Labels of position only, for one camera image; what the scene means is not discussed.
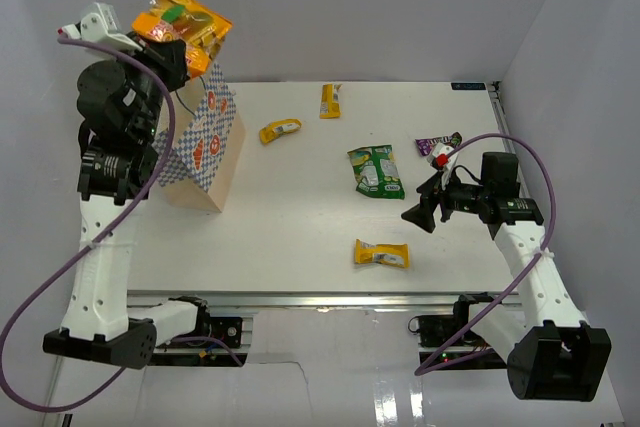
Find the yellow snack bar wrapper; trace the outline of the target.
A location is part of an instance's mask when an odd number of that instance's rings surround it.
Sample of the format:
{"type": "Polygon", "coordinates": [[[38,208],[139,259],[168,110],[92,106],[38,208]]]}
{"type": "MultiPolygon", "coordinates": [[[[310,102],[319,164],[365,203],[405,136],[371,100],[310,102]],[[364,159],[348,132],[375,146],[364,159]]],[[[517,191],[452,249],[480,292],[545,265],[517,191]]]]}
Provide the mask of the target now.
{"type": "Polygon", "coordinates": [[[360,239],[355,241],[354,263],[356,265],[380,264],[408,269],[410,267],[407,244],[370,244],[360,239]]]}

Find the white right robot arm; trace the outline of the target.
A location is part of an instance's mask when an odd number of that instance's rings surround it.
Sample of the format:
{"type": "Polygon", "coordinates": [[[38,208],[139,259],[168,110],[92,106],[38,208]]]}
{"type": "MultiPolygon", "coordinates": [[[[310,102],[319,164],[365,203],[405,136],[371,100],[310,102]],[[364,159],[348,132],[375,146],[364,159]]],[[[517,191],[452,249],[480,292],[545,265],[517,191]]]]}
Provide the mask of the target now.
{"type": "Polygon", "coordinates": [[[486,152],[481,176],[465,184],[455,174],[452,148],[437,146],[429,160],[437,172],[418,187],[419,203],[404,220],[431,233],[434,212],[475,214],[485,224],[516,283],[523,322],[501,299],[462,297],[451,321],[453,337],[472,346],[483,339],[505,362],[514,395],[521,400],[590,402],[602,379],[611,340],[591,327],[576,307],[545,241],[549,232],[536,202],[520,195],[518,159],[486,152]]]}

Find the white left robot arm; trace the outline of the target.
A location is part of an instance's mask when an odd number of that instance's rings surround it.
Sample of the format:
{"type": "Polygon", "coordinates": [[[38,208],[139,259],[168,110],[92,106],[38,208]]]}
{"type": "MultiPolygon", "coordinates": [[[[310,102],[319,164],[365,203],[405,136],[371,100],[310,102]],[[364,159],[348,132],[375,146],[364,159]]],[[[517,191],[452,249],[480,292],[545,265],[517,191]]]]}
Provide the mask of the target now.
{"type": "Polygon", "coordinates": [[[154,146],[161,109],[189,79],[186,44],[128,34],[130,47],[99,43],[107,59],[79,75],[77,110],[82,216],[80,253],[67,311],[45,335],[49,354],[141,369],[155,348],[180,336],[199,346],[211,321],[194,300],[169,300],[139,314],[127,309],[128,278],[144,202],[168,151],[154,146]]]}

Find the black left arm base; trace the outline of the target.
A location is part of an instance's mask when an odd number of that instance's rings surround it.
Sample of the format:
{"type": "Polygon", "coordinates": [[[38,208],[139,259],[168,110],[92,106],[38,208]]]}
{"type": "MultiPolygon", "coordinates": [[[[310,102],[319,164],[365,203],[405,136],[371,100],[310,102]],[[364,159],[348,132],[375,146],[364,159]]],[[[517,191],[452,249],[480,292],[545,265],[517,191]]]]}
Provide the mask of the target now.
{"type": "Polygon", "coordinates": [[[196,306],[195,328],[157,347],[150,366],[243,367],[248,354],[241,353],[243,318],[212,316],[204,299],[193,296],[170,298],[196,306]]]}

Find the orange candy bag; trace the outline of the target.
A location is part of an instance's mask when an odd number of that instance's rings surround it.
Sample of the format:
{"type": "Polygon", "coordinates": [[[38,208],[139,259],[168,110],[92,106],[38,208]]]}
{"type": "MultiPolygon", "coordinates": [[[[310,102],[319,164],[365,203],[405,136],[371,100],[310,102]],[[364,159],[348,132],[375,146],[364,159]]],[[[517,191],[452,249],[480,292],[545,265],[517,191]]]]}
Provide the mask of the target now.
{"type": "Polygon", "coordinates": [[[184,41],[191,78],[206,73],[232,27],[229,19],[197,0],[151,0],[132,22],[132,29],[149,40],[184,41]]]}

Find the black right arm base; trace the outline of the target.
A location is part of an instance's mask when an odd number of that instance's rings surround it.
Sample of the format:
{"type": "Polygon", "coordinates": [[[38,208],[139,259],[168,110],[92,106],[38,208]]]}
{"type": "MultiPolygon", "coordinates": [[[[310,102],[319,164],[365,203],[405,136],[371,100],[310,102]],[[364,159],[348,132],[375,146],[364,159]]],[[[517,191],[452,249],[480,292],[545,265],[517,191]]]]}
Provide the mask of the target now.
{"type": "MultiPolygon", "coordinates": [[[[448,314],[423,314],[412,317],[407,324],[410,334],[418,337],[419,361],[427,357],[456,333],[471,318],[469,307],[472,304],[489,303],[493,297],[487,293],[464,294],[453,304],[448,314]]],[[[485,352],[489,344],[479,335],[468,331],[452,346],[448,347],[434,362],[435,365],[447,365],[453,360],[477,352],[485,352]]],[[[491,352],[464,363],[448,367],[448,370],[504,370],[506,364],[497,353],[491,352]]]]}

